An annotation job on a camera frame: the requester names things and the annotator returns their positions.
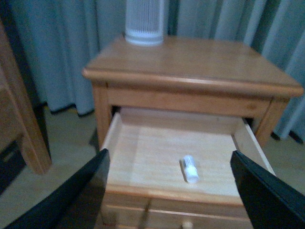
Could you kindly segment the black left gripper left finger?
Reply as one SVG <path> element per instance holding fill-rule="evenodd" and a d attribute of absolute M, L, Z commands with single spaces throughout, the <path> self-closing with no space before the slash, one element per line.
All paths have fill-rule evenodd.
<path fill-rule="evenodd" d="M 52 229 L 68 206 L 98 171 L 109 150 L 104 148 L 45 199 L 22 214 L 7 229 Z"/>

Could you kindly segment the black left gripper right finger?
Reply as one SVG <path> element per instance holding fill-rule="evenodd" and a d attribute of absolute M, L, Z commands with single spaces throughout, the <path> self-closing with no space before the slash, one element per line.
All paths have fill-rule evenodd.
<path fill-rule="evenodd" d="M 238 150 L 230 161 L 238 193 L 255 229 L 303 229 L 305 197 Z"/>

